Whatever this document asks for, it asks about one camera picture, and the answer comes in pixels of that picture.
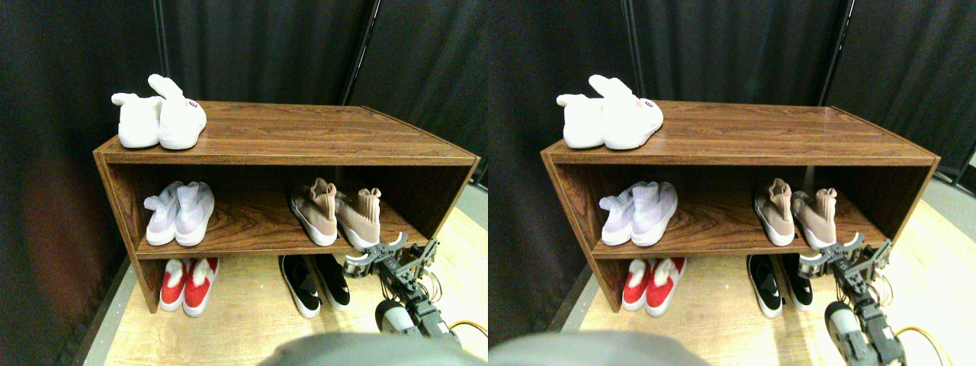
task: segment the wooden shelf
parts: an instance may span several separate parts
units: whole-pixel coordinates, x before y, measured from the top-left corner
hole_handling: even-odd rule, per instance
[[[184,247],[173,241],[151,246],[140,241],[136,257],[141,260],[221,257],[221,256],[283,256],[308,254],[355,254],[339,228],[339,238],[327,247],[311,242],[298,218],[292,214],[285,194],[269,191],[215,192],[214,214],[207,225],[203,241]],[[410,244],[426,245],[428,239],[408,224],[386,202],[380,202],[380,241],[390,243],[400,232],[407,234]]]
[[[752,208],[752,197],[753,193],[747,191],[691,191],[687,196],[678,197],[677,210],[660,242],[638,247],[632,242],[608,246],[599,240],[592,247],[593,258],[621,260],[813,251],[799,228],[796,229],[798,237],[790,245],[773,245]],[[856,232],[865,235],[865,244],[875,247],[887,239],[843,194],[837,196],[834,221],[839,241],[848,241]]]

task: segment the white shoe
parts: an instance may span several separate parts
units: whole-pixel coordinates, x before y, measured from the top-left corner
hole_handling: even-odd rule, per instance
[[[185,98],[183,90],[168,77],[149,75],[149,86],[166,99],[159,113],[159,144],[173,150],[194,147],[207,127],[203,107]]]
[[[603,144],[603,98],[564,94],[555,102],[565,107],[566,124],[562,128],[562,138],[567,146],[589,148]]]
[[[145,241],[149,245],[167,244],[176,238],[177,213],[180,211],[177,189],[181,186],[182,182],[170,183],[158,196],[146,197],[142,202],[146,209],[153,211],[145,228]]]
[[[119,142],[129,148],[149,147],[159,143],[159,111],[163,99],[139,98],[135,94],[114,94],[112,103],[119,108]]]
[[[203,182],[177,188],[180,213],[177,215],[177,243],[192,247],[203,241],[207,223],[214,214],[214,192]]]
[[[649,100],[636,97],[620,79],[600,75],[590,77],[590,85],[604,97],[603,144],[625,150],[644,145],[664,123],[664,113]]]

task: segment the shelf top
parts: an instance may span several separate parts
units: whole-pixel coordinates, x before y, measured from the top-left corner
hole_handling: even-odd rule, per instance
[[[657,102],[664,125],[644,146],[543,150],[556,164],[917,165],[938,156],[836,107]]]
[[[112,164],[473,165],[477,157],[363,106],[200,102],[207,127],[196,146],[98,149]]]

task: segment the cable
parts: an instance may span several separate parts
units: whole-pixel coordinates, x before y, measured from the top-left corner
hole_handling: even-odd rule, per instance
[[[935,348],[935,354],[937,356],[939,356],[939,364],[940,365],[945,365],[942,362],[942,354],[945,353],[946,354],[946,361],[949,361],[949,366],[953,366],[953,360],[949,357],[949,353],[946,352],[946,348],[943,347],[942,344],[939,343],[939,341],[936,341],[935,340],[935,337],[933,337],[931,334],[929,334],[928,332],[926,332],[924,329],[921,329],[921,328],[918,328],[918,327],[912,327],[912,326],[905,327],[905,328],[900,329],[898,332],[895,332],[895,337],[898,337],[898,335],[900,335],[902,333],[905,333],[906,331],[916,331],[919,334],[921,334],[923,337],[925,337],[925,339],[928,340],[928,342],[930,344],[932,344],[932,347]]]
[[[448,328],[453,331],[454,327],[457,327],[459,325],[470,325],[471,327],[474,327],[474,329],[477,329],[479,332],[481,332],[481,334],[485,335],[486,338],[488,337],[488,328],[485,328],[481,326],[481,324],[475,323],[470,320],[458,320],[454,322],[454,324],[451,324],[451,326]]]

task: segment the dark curtain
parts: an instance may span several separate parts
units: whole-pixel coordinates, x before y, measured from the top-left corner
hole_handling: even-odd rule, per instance
[[[152,7],[0,2],[0,50],[0,364],[65,364],[126,255],[92,150],[151,92]]]
[[[546,331],[586,259],[539,151],[562,139],[560,94],[595,97],[595,73],[633,85],[619,2],[491,2],[482,91],[492,166],[490,345]]]
[[[827,105],[942,156],[958,175],[976,143],[976,3],[858,0]]]
[[[164,1],[170,76],[194,100],[339,104],[370,1]]]

